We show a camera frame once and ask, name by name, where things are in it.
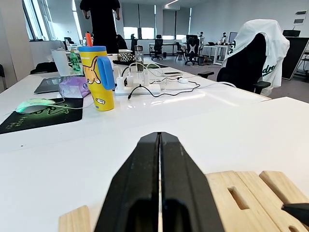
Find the tissue box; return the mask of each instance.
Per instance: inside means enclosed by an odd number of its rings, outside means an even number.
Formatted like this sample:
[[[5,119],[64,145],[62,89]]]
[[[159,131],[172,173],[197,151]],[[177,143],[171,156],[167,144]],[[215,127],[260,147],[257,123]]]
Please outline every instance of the tissue box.
[[[84,98],[90,90],[84,76],[71,76],[59,84],[59,92],[63,98]]]

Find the wooden board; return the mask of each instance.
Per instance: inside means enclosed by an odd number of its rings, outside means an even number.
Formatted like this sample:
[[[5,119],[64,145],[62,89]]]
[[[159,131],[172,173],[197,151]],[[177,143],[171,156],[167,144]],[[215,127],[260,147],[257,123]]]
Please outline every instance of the wooden board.
[[[206,175],[225,232],[279,232],[236,172]]]
[[[300,221],[281,210],[282,201],[255,172],[237,172],[237,175],[275,222],[280,231],[294,230],[297,232],[307,232],[307,229]]]
[[[88,207],[84,205],[60,216],[58,232],[90,232]]]
[[[263,171],[259,176],[284,204],[309,203],[309,199],[284,173]]]

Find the yellow tumbler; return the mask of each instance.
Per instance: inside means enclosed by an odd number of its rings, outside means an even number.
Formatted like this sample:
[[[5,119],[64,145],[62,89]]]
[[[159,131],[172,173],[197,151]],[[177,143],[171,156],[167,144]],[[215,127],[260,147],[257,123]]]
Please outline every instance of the yellow tumbler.
[[[106,47],[79,47],[83,70],[95,107],[99,111],[114,108],[112,89],[115,82],[112,65],[107,57]]]

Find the white power strip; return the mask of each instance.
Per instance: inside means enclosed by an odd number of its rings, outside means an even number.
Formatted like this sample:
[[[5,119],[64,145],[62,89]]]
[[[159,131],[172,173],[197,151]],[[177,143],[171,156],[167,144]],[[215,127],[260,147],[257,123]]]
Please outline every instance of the white power strip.
[[[149,86],[146,86],[147,89],[150,90],[150,92],[152,94],[160,94],[161,93],[161,88],[159,84],[151,84]],[[134,87],[124,87],[124,89],[119,90],[118,87],[115,88],[115,94],[116,95],[129,95],[132,90],[134,89]],[[137,88],[136,90],[134,90],[134,92],[132,93],[132,95],[138,95],[138,94],[150,94],[148,90],[146,90],[145,88],[141,87],[141,88]]]

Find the ceiling light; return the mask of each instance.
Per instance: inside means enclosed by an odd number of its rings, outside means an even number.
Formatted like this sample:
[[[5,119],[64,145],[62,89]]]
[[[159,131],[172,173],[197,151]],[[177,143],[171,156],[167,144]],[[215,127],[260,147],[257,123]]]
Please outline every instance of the ceiling light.
[[[177,2],[177,1],[179,1],[179,0],[172,1],[172,2],[170,2],[168,4],[166,4],[166,5],[168,6],[168,5],[170,5],[170,4],[174,3],[174,2]]]

